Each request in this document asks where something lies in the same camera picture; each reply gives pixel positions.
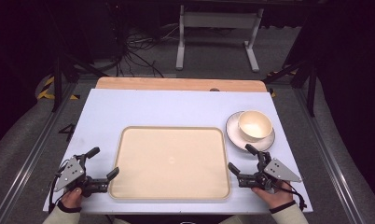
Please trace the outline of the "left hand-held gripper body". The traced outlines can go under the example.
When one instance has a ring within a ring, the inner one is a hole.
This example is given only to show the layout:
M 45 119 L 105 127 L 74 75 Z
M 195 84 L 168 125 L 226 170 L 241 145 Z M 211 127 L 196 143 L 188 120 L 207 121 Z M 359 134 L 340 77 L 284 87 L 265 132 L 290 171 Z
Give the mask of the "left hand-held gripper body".
M 107 178 L 93 179 L 86 173 L 85 154 L 73 156 L 56 174 L 55 191 L 73 190 L 80 188 L 84 197 L 93 193 L 106 193 L 109 180 Z

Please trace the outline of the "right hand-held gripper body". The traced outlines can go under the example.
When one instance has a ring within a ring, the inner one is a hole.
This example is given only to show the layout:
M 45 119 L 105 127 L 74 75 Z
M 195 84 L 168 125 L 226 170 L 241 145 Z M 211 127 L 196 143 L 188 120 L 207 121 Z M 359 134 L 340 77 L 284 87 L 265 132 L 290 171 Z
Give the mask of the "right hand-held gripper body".
M 242 174 L 237 170 L 240 188 L 260 188 L 270 190 L 279 180 L 300 182 L 301 178 L 278 159 L 272 159 L 268 152 L 254 152 L 258 158 L 257 172 L 252 175 Z

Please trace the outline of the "cream plate with dark rim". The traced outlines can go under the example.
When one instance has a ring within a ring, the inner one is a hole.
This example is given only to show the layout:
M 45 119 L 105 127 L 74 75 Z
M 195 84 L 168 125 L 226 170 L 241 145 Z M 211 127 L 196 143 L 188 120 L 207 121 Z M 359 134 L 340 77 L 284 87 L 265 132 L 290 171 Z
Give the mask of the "cream plate with dark rim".
M 240 129 L 238 128 L 238 118 L 242 114 L 242 111 L 232 114 L 226 123 L 226 132 L 229 140 L 241 150 L 245 150 L 245 145 L 250 144 L 259 151 L 265 151 L 269 149 L 275 140 L 275 131 L 271 131 L 271 134 L 259 141 L 249 142 L 240 134 Z

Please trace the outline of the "cream ceramic bowl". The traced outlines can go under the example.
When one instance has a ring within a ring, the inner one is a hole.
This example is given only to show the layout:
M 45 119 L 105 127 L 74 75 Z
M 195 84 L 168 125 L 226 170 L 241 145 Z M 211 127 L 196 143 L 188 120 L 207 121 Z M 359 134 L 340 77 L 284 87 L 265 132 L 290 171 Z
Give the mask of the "cream ceramic bowl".
M 272 132 L 271 120 L 256 110 L 243 111 L 237 120 L 240 136 L 249 142 L 257 142 Z

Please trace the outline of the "beige plastic tray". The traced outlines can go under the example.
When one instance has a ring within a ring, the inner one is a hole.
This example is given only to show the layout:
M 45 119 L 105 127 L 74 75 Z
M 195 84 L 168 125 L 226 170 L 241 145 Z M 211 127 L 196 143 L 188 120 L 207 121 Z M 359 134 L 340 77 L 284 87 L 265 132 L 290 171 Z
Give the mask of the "beige plastic tray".
M 230 194 L 224 134 L 217 128 L 130 126 L 115 165 L 115 199 L 223 200 Z

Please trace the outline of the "person's left hand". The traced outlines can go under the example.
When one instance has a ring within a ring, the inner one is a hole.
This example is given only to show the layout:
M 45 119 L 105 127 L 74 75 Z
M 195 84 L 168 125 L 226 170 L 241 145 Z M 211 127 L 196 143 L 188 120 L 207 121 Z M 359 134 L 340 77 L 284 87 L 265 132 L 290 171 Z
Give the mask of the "person's left hand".
M 66 192 L 62 196 L 61 202 L 68 209 L 80 207 L 82 202 L 82 189 L 75 188 L 72 191 Z

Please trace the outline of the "person's right hand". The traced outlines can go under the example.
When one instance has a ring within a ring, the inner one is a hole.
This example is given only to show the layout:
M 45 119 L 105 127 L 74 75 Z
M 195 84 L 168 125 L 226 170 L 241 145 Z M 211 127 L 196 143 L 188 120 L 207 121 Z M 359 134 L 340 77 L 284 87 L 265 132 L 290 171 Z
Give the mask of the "person's right hand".
M 281 181 L 277 183 L 277 186 L 278 189 L 276 189 L 273 193 L 269 193 L 260 188 L 252 188 L 252 191 L 261 200 L 263 200 L 270 209 L 291 203 L 294 198 L 293 194 L 291 193 L 291 187 L 288 185 L 288 183 Z

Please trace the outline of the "yellow black floor tape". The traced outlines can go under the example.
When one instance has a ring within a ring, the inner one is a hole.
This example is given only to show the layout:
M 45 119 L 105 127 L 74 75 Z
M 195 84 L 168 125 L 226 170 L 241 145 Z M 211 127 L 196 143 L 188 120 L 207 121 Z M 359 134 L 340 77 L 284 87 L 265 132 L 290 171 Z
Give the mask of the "yellow black floor tape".
M 298 70 L 296 70 L 296 71 L 292 71 L 292 72 L 289 72 L 289 73 L 286 74 L 286 76 L 293 77 L 293 76 L 296 75 L 297 71 L 298 71 Z M 276 71 L 269 72 L 269 73 L 266 75 L 266 77 L 273 77 L 273 76 L 275 76 L 277 73 L 279 73 L 279 72 L 276 72 Z M 275 93 L 275 91 L 274 91 L 273 88 L 270 88 L 269 93 L 270 93 L 270 95 L 271 95 L 272 98 L 274 98 L 274 97 L 276 96 L 276 93 Z
M 49 92 L 50 86 L 54 83 L 54 76 L 49 76 L 48 80 L 45 82 L 42 90 L 37 95 L 37 99 L 50 99 L 54 100 L 55 95 Z

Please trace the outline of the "white table mat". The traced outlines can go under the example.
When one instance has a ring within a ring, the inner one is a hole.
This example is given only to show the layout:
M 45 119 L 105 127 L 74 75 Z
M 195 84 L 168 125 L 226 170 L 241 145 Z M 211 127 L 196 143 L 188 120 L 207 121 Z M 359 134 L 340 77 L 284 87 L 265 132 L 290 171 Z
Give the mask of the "white table mat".
M 138 127 L 208 127 L 224 134 L 228 163 L 244 174 L 257 171 L 257 157 L 236 147 L 228 138 L 228 118 L 239 111 L 257 110 L 272 123 L 275 140 L 267 149 L 296 173 L 299 168 L 285 137 L 271 96 L 266 92 L 237 91 L 139 91 L 93 89 L 84 105 L 64 157 L 100 152 L 86 164 L 86 173 L 102 178 L 116 168 L 124 129 Z M 223 200 L 119 200 L 94 193 L 82 203 L 85 214 L 94 215 L 248 215 L 265 214 L 267 205 L 250 189 L 240 188 L 229 170 L 230 194 Z

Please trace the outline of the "black tripod stand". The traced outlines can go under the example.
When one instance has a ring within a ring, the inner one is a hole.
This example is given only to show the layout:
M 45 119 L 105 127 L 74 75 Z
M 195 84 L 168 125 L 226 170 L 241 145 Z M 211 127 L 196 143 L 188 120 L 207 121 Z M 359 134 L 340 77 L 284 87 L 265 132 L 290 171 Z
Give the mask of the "black tripod stand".
M 297 63 L 293 63 L 285 67 L 284 69 L 271 73 L 263 79 L 265 84 L 270 84 L 273 81 L 296 72 L 294 77 L 290 81 L 290 85 L 294 89 L 301 89 L 305 82 L 308 82 L 306 107 L 311 117 L 314 116 L 314 95 L 316 89 L 317 72 L 314 64 L 314 60 L 302 60 Z
M 106 74 L 94 68 L 88 63 L 84 63 L 77 57 L 68 53 L 59 53 L 54 60 L 54 103 L 52 111 L 56 112 L 63 102 L 63 76 L 67 79 L 68 83 L 76 83 L 79 75 L 75 69 L 75 64 L 87 70 L 89 73 L 97 77 L 106 77 Z

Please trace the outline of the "wooden table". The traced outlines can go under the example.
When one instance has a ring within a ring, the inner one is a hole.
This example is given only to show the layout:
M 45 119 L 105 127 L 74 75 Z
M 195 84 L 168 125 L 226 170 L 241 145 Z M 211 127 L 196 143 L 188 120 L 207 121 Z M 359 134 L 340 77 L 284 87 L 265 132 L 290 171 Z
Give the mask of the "wooden table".
M 157 77 L 101 77 L 96 89 L 147 91 L 242 91 L 266 92 L 260 80 Z

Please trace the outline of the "white metal stand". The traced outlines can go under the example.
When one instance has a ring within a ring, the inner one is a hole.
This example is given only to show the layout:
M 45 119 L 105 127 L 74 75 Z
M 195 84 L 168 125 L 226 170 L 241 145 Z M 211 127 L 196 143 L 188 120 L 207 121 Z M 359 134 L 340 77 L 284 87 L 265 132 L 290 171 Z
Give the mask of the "white metal stand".
M 257 37 L 259 25 L 264 9 L 260 8 L 255 13 L 220 13 L 220 12 L 188 12 L 184 6 L 179 12 L 179 41 L 176 54 L 175 69 L 184 68 L 185 57 L 185 29 L 188 28 L 225 28 L 225 29 L 250 29 L 251 35 L 243 46 L 254 73 L 259 71 L 257 58 L 253 46 Z

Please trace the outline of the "aluminium floor rail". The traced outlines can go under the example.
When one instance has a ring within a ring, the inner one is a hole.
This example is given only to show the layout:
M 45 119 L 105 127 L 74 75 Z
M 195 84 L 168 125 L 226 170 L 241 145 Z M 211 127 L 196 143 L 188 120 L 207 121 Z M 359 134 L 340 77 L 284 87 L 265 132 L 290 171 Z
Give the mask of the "aluminium floor rail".
M 24 164 L 21 166 L 20 170 L 8 189 L 7 195 L 4 200 L 0 203 L 0 224 L 5 224 L 9 214 L 11 213 L 16 201 L 21 196 L 21 193 L 30 178 L 39 157 L 41 156 L 46 143 L 49 140 L 50 133 L 57 122 L 57 119 L 61 115 L 63 109 L 65 108 L 67 101 L 73 91 L 76 88 L 76 83 L 68 83 L 65 85 L 65 89 L 62 91 L 61 101 L 54 112 L 49 113 L 49 117 L 41 130 L 40 135 L 35 140 L 35 144 L 31 149 L 28 156 L 25 158 Z
M 353 194 L 350 191 L 350 188 L 339 165 L 337 164 L 333 153 L 326 146 L 316 118 L 310 114 L 306 106 L 306 98 L 304 92 L 301 89 L 294 89 L 293 92 L 295 93 L 297 101 L 299 102 L 299 106 L 302 109 L 304 116 L 308 120 L 309 126 L 314 133 L 315 139 L 319 145 L 319 152 L 322 161 L 325 164 L 326 170 L 330 176 L 335 191 L 339 196 L 340 203 L 350 221 L 350 224 L 366 224 L 366 221 L 363 219 L 361 213 L 357 208 Z

